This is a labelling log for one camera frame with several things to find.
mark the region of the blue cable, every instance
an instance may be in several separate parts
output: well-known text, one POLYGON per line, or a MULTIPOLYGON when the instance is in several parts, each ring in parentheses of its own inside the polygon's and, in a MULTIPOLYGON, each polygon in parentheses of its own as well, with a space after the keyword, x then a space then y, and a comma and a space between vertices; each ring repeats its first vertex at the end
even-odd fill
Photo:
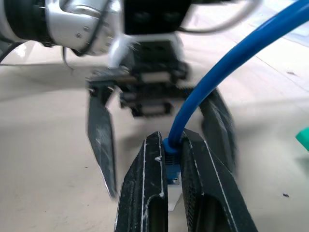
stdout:
POLYGON ((259 26, 232 48, 198 83, 177 114, 169 133, 170 149, 180 144, 185 125, 203 100, 233 71, 283 35, 309 21, 309 0, 299 0, 259 26))

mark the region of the black plastic part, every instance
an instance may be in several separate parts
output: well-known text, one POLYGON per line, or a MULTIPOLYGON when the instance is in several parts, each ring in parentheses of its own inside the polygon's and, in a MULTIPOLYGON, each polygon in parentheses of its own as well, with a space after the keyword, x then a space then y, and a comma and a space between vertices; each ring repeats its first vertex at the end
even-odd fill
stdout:
POLYGON ((203 114, 202 131, 210 150, 234 172, 237 153, 234 122, 219 91, 215 89, 199 107, 203 114))
POLYGON ((257 232, 232 173, 199 134, 186 129, 181 172, 189 232, 257 232))
POLYGON ((137 89, 134 94, 131 92, 123 92, 120 94, 122 107, 130 107, 133 104, 143 104, 147 102, 162 103, 167 100, 184 101, 193 91, 193 88, 179 88, 177 86, 168 86, 164 83, 151 84, 137 89))
POLYGON ((189 73, 186 63, 178 61, 170 41, 140 42, 134 44, 121 65, 130 70, 130 74, 142 82, 143 73, 169 73, 169 81, 176 84, 184 80, 189 73))
POLYGON ((153 105, 147 103, 143 104, 134 104, 133 107, 130 107, 133 117, 156 117, 156 116, 166 116, 172 113, 173 105, 170 102, 165 101, 156 101, 153 105), (144 107, 161 107, 161 110, 157 112, 144 112, 144 107))
POLYGON ((168 186, 159 132, 145 139, 124 178, 114 231, 168 231, 168 186))
POLYGON ((47 30, 45 0, 5 0, 4 8, 16 36, 24 40, 54 43, 47 30))
POLYGON ((124 0, 125 34, 161 34, 176 31, 191 0, 124 0))
POLYGON ((130 76, 127 68, 103 68, 95 70, 92 76, 86 79, 90 85, 95 85, 97 82, 104 82, 107 84, 119 85, 121 83, 137 82, 136 78, 130 76))
POLYGON ((117 197, 116 160, 113 144, 112 119, 105 107, 113 89, 102 83, 89 87, 88 138, 103 173, 108 192, 117 197))

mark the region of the green object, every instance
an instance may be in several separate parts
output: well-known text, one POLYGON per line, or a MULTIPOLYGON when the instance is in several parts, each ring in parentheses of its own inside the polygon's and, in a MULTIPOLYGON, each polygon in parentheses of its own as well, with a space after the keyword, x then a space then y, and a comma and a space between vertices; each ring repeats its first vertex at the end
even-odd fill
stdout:
POLYGON ((302 146, 309 151, 309 128, 302 130, 297 134, 296 139, 300 142, 302 146))

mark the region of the white scratch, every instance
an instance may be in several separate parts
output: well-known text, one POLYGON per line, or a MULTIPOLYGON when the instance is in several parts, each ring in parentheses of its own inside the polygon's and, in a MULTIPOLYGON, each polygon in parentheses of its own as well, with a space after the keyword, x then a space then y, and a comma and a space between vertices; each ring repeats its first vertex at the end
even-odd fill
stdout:
MULTIPOLYGON (((188 136, 186 135, 186 133, 183 132, 183 134, 185 135, 185 137, 186 137, 186 138, 188 139, 188 141, 189 141, 190 149, 191 149, 191 152, 192 152, 192 155, 193 155, 193 145, 192 145, 190 139, 188 138, 188 136)), ((193 157, 193 160, 194 160, 194 165, 195 165, 195 167, 197 168, 197 175, 198 175, 198 178, 201 180, 201 174, 199 173, 199 170, 198 170, 198 167, 197 167, 197 161, 195 160, 194 157, 193 157)))
POLYGON ((224 189, 223 189, 221 180, 220 180, 220 178, 219 178, 218 171, 217 171, 217 169, 216 169, 216 166, 214 165, 214 162, 213 162, 213 159, 212 159, 212 156, 211 156, 211 151, 209 150, 208 144, 207 144, 207 142, 206 142, 205 140, 204 140, 204 143, 206 144, 206 147, 207 147, 209 156, 210 156, 210 158, 211 158, 212 165, 213 165, 213 167, 214 167, 214 169, 215 169, 215 171, 216 171, 216 175, 217 175, 217 178, 218 178, 218 181, 219 181, 219 184, 220 184, 220 188, 221 188, 221 191, 222 191, 222 194, 223 194, 225 203, 226 203, 226 205, 227 205, 228 211, 229 211, 229 213, 230 213, 230 215, 231 215, 231 218, 232 218, 234 227, 235 227, 235 229, 236 229, 236 232, 238 232, 238 228, 237 228, 237 226, 236 226, 236 223, 235 223, 235 220, 234 220, 234 217, 233 217, 233 214, 232 214, 230 205, 229 205, 228 202, 227 202, 227 198, 226 198, 226 195, 225 195, 225 192, 224 192, 224 189))
POLYGON ((115 229, 117 228, 117 223, 118 223, 118 210, 119 209, 117 209, 117 215, 116 215, 116 221, 115 221, 115 229))
POLYGON ((159 150, 160 150, 160 168, 161 168, 161 193, 160 197, 164 197, 164 190, 163 190, 163 165, 162 165, 162 154, 161 154, 161 140, 160 140, 160 132, 158 132, 158 139, 159 139, 159 150))
POLYGON ((142 199, 141 199, 141 230, 143 231, 143 219, 144 219, 144 192, 145 192, 145 163, 146 163, 146 142, 147 139, 144 140, 144 154, 143 154, 143 189, 142 189, 142 199))
POLYGON ((161 158, 162 158, 161 156, 158 156, 155 158, 155 161, 161 162, 161 158))

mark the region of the beige floor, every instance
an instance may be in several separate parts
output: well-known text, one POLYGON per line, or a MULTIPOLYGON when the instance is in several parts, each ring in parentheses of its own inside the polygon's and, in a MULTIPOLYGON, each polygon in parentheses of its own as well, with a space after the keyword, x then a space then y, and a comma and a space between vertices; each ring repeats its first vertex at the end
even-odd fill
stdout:
MULTIPOLYGON (((248 30, 244 24, 218 35, 182 36, 192 82, 248 30)), ((300 53, 308 62, 308 51, 280 40, 220 84, 237 127, 237 181, 261 232, 309 228, 309 154, 295 139, 309 122, 308 68, 296 62, 300 53)), ((24 65, 0 67, 1 232, 113 231, 117 203, 104 188, 85 134, 84 78, 106 58, 70 56, 78 67, 73 73, 60 59, 59 48, 35 44, 24 65)), ((14 56, 5 63, 14 63, 14 56)), ((172 118, 134 120, 117 98, 110 110, 122 179, 143 138, 157 130, 167 134, 172 118)), ((200 117, 196 112, 187 127, 198 131, 200 117)), ((187 231, 181 200, 169 218, 170 232, 187 231)))

